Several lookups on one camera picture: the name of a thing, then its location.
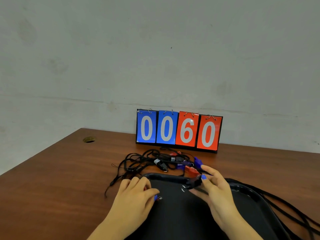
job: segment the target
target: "left hand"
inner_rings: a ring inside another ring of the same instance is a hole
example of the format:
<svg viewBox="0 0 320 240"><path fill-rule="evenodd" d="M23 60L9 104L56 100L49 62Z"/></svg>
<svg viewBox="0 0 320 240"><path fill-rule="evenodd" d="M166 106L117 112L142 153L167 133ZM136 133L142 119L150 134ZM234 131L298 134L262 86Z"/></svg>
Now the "left hand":
<svg viewBox="0 0 320 240"><path fill-rule="evenodd" d="M109 214L88 240L123 240L128 237L146 220L158 193L159 190L151 188L146 177L122 180Z"/></svg>

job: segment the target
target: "hand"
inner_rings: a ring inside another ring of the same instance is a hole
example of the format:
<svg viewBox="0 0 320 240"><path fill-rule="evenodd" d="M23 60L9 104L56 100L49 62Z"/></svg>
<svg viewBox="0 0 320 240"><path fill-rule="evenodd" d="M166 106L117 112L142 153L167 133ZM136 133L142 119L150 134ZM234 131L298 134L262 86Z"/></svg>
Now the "hand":
<svg viewBox="0 0 320 240"><path fill-rule="evenodd" d="M240 214L233 201L230 185L215 169L202 165L201 168L211 175L202 175L202 184L200 188L209 195L196 189L190 192L203 199L210 207L211 214L219 227L225 231L228 223L240 217Z"/></svg>
<svg viewBox="0 0 320 240"><path fill-rule="evenodd" d="M109 214L88 240L123 240L128 237L146 220L158 193L159 190L151 188L146 177L122 180Z"/></svg>

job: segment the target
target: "right hand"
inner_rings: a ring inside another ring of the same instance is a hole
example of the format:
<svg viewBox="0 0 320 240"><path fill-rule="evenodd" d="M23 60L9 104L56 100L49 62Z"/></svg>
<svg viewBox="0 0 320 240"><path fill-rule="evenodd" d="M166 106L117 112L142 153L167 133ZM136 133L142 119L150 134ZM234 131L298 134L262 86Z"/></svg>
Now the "right hand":
<svg viewBox="0 0 320 240"><path fill-rule="evenodd" d="M191 189L190 192L208 204L215 222L225 231L235 218L241 217L233 201L230 185L217 170L205 165L201 168L212 175L203 174L201 177L200 188L209 195L196 189Z"/></svg>

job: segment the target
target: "red number card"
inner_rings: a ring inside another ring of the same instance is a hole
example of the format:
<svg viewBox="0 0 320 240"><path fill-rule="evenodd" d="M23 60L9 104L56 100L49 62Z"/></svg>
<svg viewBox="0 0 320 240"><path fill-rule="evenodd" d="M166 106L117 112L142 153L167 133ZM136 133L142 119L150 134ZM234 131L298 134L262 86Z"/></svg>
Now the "red number card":
<svg viewBox="0 0 320 240"><path fill-rule="evenodd" d="M201 116L197 148L214 151L218 149L221 121L222 117Z"/></svg>
<svg viewBox="0 0 320 240"><path fill-rule="evenodd" d="M195 146L198 121L198 113L179 112L176 145Z"/></svg>

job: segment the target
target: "number 6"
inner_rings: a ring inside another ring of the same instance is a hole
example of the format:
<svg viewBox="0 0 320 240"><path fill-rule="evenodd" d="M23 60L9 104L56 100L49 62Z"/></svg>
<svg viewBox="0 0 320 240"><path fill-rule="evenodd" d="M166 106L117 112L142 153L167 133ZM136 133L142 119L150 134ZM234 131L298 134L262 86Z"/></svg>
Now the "number 6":
<svg viewBox="0 0 320 240"><path fill-rule="evenodd" d="M194 125L194 122L192 119L185 119L183 121L183 123L181 125L180 138L181 138L182 142L184 142L184 143L189 143L193 137L192 129L190 127L186 127L187 123L190 123L190 125ZM184 137L184 134L186 133L186 131L189 132L188 138Z"/></svg>

